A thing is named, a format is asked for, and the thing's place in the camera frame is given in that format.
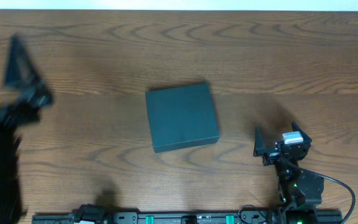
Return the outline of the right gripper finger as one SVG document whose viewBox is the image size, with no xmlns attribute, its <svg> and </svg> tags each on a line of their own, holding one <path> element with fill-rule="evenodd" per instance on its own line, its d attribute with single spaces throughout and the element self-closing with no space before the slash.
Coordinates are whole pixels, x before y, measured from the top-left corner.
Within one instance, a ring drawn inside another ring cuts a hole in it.
<svg viewBox="0 0 358 224">
<path fill-rule="evenodd" d="M 260 129 L 255 127 L 255 143 L 253 156 L 262 156 L 265 153 L 265 144 Z"/>
<path fill-rule="evenodd" d="M 291 122 L 291 127 L 292 127 L 292 130 L 295 132 L 295 131 L 298 131 L 302 138 L 303 139 L 309 139 L 310 137 L 299 127 L 299 125 L 297 125 L 297 123 L 295 121 L 292 121 Z"/>
</svg>

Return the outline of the dark green box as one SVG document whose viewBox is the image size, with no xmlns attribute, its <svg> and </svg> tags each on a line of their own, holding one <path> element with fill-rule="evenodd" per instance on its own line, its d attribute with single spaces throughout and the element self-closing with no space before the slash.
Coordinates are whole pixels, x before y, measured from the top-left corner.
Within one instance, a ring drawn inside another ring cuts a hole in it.
<svg viewBox="0 0 358 224">
<path fill-rule="evenodd" d="M 154 152 L 216 143 L 219 128 L 208 83 L 145 93 Z"/>
</svg>

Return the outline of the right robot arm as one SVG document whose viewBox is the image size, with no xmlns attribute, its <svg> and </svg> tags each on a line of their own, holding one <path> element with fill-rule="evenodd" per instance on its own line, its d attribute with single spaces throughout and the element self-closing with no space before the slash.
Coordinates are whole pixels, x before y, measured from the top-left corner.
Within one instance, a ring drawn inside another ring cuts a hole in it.
<svg viewBox="0 0 358 224">
<path fill-rule="evenodd" d="M 269 211 L 267 223 L 317 223 L 316 206 L 321 204 L 324 179 L 302 171 L 298 162 L 304 159 L 312 139 L 293 121 L 292 131 L 282 140 L 267 147 L 259 128 L 255 128 L 254 157 L 261 157 L 264 166 L 274 166 L 278 192 L 283 205 Z"/>
</svg>

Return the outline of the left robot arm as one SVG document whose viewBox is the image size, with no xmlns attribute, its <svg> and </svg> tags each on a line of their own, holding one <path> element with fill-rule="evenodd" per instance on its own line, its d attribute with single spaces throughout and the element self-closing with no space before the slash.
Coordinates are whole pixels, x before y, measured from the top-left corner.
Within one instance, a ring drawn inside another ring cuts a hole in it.
<svg viewBox="0 0 358 224">
<path fill-rule="evenodd" d="M 40 121 L 40 110 L 53 104 L 53 95 L 32 63 L 20 37 L 11 37 L 4 86 L 18 90 L 18 98 L 0 107 L 0 224 L 17 223 L 22 200 L 18 174 L 19 126 Z"/>
</svg>

